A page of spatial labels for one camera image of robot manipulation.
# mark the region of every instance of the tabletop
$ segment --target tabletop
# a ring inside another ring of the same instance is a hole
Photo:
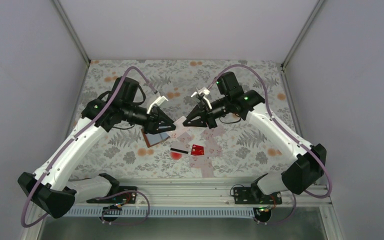
[[[176,121],[187,116],[196,105],[191,94],[197,88],[207,87],[223,69],[233,64],[247,65],[263,78],[270,108],[294,130],[280,69],[271,61],[92,60],[80,95],[76,121],[86,104],[111,90],[115,80],[130,66],[139,68],[158,91],[166,93],[168,101],[160,108]],[[264,96],[261,84],[249,70],[235,67],[231,72],[245,92],[254,89]],[[138,81],[148,97],[152,96],[151,89],[136,71],[132,70],[127,76]],[[209,100],[220,97],[218,89],[212,88]],[[136,94],[136,102],[141,98],[140,93]],[[151,147],[147,147],[140,126],[128,130],[113,128],[86,154],[71,179],[90,178],[100,173],[117,179],[259,177],[284,171],[287,161],[270,139],[245,121],[227,124],[237,120],[238,117],[229,114],[221,118],[225,123],[217,120],[216,128],[190,127],[176,138],[170,137]],[[120,123],[117,126],[126,128],[129,125]],[[202,146],[205,154],[192,156],[194,145]],[[188,153],[175,153],[171,151],[173,146],[181,146]]]

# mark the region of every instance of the floral pattern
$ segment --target floral pattern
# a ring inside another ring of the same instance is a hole
[[[190,97],[197,88],[207,87],[210,81],[223,69],[233,64],[244,64],[253,68],[267,85],[270,108],[278,117],[294,130],[291,111],[286,101],[280,71],[275,62],[247,60],[92,60],[86,82],[82,89],[76,120],[80,118],[86,104],[101,93],[112,88],[116,78],[123,75],[130,66],[136,66],[151,81],[153,86],[164,92],[169,101],[160,108],[174,121],[187,116],[196,102]],[[263,88],[255,76],[244,68],[231,69],[245,91],[254,89],[262,96]],[[153,93],[142,77],[134,70],[128,74],[142,84],[146,96]],[[210,100],[220,98],[216,87],[211,89]],[[135,102],[142,100],[136,94]],[[222,118],[225,123],[237,121],[238,117],[228,114]],[[202,134],[205,128],[193,127],[187,131],[191,144],[216,146],[208,158],[212,167],[210,177],[261,176],[268,172],[284,171],[287,160],[277,147],[254,126],[245,121],[224,124],[223,133],[211,137]],[[117,127],[128,128],[128,123]],[[100,173],[108,173],[115,178],[202,178],[202,169],[191,167],[187,155],[174,159],[170,146],[177,139],[166,141],[147,148],[140,126],[128,130],[112,129],[100,139],[86,154],[73,172],[72,179],[84,179]]]

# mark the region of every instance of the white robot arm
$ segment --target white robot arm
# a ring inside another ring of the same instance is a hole
[[[90,179],[69,181],[70,175],[86,153],[115,124],[126,121],[131,125],[143,126],[144,132],[151,134],[176,129],[174,121],[158,107],[167,98],[156,93],[153,96],[154,99],[150,99],[147,108],[140,107],[139,105],[143,102],[133,102],[137,90],[141,90],[144,101],[146,96],[139,83],[128,77],[125,78],[106,111],[94,124],[90,125],[92,119],[107,104],[103,98],[109,95],[108,99],[110,99],[120,80],[118,78],[115,81],[112,91],[103,93],[87,104],[70,135],[42,166],[33,173],[24,172],[18,178],[18,184],[27,196],[36,186],[31,201],[54,218],[62,217],[75,203],[120,192],[119,182],[106,173]]]
[[[301,194],[324,174],[317,161],[304,149],[310,149],[325,164],[326,149],[321,144],[312,145],[289,128],[274,112],[270,114],[264,104],[264,98],[254,90],[244,92],[233,72],[222,74],[216,83],[224,97],[209,103],[206,98],[208,89],[202,88],[195,92],[192,97],[198,99],[198,104],[186,117],[183,125],[211,129],[217,127],[216,119],[234,113],[270,139],[282,152],[290,167],[282,173],[267,173],[254,181],[251,191],[256,198],[260,194],[270,195],[286,190]]]

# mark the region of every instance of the black joint housing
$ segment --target black joint housing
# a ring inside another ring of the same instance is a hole
[[[111,97],[111,95],[114,94],[121,79],[122,78],[119,77],[115,80],[115,83],[112,86],[109,97]],[[138,88],[139,88],[138,81],[131,79],[129,77],[126,77],[123,81],[123,84],[120,87],[120,90],[117,93],[117,96],[114,98],[114,101],[112,102],[112,104],[119,106],[122,102],[133,103],[133,101],[135,100],[135,96],[136,96],[136,92],[138,91]]]
[[[35,176],[28,172],[23,172],[17,180],[22,191],[29,196],[30,191],[36,184]],[[39,184],[31,198],[31,201],[41,209],[51,215],[54,219],[64,216],[75,202],[76,190],[66,187],[62,191],[52,190],[49,187]]]
[[[311,151],[326,164],[326,148],[320,143],[311,148]],[[298,159],[282,173],[283,184],[294,194],[301,194],[315,181],[323,176],[324,172],[319,163],[310,153],[299,155]]]

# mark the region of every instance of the gray wall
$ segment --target gray wall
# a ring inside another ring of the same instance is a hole
[[[317,3],[60,1],[91,59],[246,59],[278,63],[285,59]]]
[[[17,178],[64,139],[85,71],[50,0],[0,0],[0,240],[20,237]]]
[[[303,134],[327,148],[345,237],[384,239],[384,1],[328,0],[287,77]]]

